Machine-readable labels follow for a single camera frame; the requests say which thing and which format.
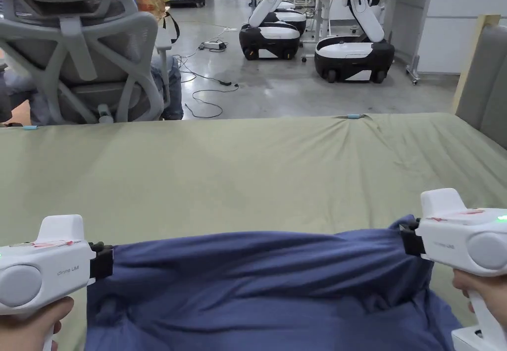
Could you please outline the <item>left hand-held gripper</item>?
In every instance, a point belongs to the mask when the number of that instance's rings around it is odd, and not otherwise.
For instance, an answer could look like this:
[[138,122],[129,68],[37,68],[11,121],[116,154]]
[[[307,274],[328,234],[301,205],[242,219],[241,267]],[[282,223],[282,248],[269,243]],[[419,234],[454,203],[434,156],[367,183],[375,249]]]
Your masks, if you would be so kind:
[[48,216],[36,240],[0,249],[0,313],[29,316],[112,272],[113,247],[87,242],[80,215]]

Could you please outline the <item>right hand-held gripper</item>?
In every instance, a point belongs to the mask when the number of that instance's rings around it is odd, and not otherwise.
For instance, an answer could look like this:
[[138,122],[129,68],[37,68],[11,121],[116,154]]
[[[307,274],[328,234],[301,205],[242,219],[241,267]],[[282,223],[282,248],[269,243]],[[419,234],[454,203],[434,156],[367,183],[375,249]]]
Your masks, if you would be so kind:
[[[405,252],[476,276],[507,272],[507,211],[467,208],[453,188],[421,194],[422,217],[399,225]],[[506,331],[475,291],[469,299],[478,325],[452,332],[457,351],[504,351]]]

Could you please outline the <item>person's right hand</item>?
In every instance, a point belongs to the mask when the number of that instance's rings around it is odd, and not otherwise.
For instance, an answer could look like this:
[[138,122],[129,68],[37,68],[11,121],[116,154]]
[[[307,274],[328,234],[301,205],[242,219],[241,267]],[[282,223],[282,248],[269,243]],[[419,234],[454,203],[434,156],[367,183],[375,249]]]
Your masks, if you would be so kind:
[[465,297],[471,291],[477,292],[489,312],[501,327],[507,329],[507,277],[481,277],[457,269],[453,270],[453,287],[461,290]]

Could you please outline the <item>person's left hand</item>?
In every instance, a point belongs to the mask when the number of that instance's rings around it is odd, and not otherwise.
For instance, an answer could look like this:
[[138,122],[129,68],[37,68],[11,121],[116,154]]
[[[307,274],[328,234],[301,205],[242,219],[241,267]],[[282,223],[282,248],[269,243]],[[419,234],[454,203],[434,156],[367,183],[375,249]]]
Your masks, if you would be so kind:
[[2,351],[42,351],[49,331],[57,334],[61,321],[71,312],[74,300],[64,297],[25,319],[14,315],[0,317]]

